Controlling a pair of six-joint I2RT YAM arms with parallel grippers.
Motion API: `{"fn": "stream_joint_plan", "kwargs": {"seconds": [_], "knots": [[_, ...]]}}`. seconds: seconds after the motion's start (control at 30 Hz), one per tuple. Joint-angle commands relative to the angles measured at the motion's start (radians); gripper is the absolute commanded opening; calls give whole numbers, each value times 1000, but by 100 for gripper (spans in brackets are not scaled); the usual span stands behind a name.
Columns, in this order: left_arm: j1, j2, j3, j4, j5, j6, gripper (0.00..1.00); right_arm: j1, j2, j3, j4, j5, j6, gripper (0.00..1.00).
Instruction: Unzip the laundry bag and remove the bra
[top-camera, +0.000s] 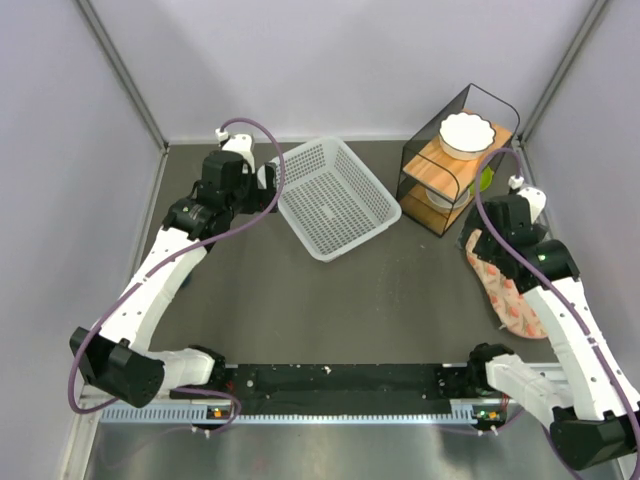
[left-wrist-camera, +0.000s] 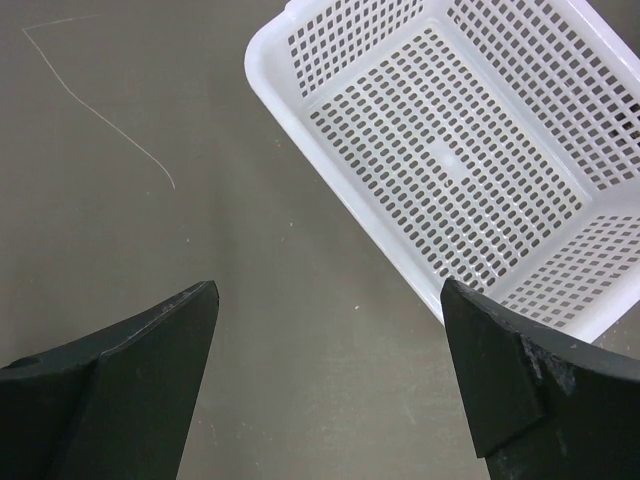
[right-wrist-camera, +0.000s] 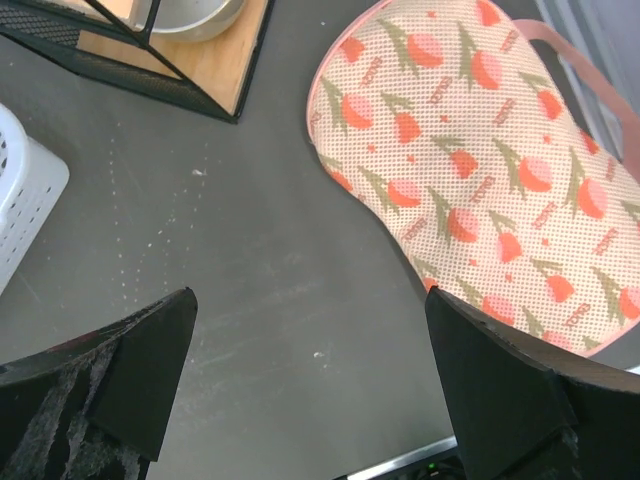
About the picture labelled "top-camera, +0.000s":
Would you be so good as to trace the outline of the floral mesh laundry bag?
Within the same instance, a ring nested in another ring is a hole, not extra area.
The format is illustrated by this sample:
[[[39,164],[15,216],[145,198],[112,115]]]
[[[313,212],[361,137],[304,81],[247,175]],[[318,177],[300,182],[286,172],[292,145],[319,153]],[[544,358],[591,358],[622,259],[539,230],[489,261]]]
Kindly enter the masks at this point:
[[[473,252],[481,233],[480,229],[476,229],[470,234],[465,244],[465,255],[499,318],[500,328],[525,339],[546,339],[548,337],[546,329],[535,311],[519,293],[514,281],[507,278],[496,266],[481,260]]]

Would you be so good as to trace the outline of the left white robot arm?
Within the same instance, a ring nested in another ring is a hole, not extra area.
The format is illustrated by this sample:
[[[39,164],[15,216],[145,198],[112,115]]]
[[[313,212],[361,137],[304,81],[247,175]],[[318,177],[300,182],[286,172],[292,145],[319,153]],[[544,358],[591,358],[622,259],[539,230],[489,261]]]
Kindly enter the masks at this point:
[[[169,207],[147,257],[116,304],[91,329],[72,334],[73,371],[113,400],[137,408],[160,392],[185,386],[209,397],[220,394],[227,382],[223,356],[199,346],[153,352],[151,339],[192,270],[217,241],[234,233],[234,218],[260,219],[276,211],[282,186],[272,162],[255,170],[240,153],[209,154],[190,193]]]

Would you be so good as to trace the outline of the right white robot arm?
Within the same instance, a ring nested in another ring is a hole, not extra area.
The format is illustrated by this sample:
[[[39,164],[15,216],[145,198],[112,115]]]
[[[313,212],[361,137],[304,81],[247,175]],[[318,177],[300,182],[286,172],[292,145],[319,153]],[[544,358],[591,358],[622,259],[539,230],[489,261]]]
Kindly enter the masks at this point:
[[[560,459],[578,471],[639,453],[639,392],[599,329],[567,247],[537,221],[545,194],[533,187],[477,200],[460,244],[509,332],[546,339],[567,384],[557,386],[505,347],[483,346],[469,388],[495,390],[544,428]]]

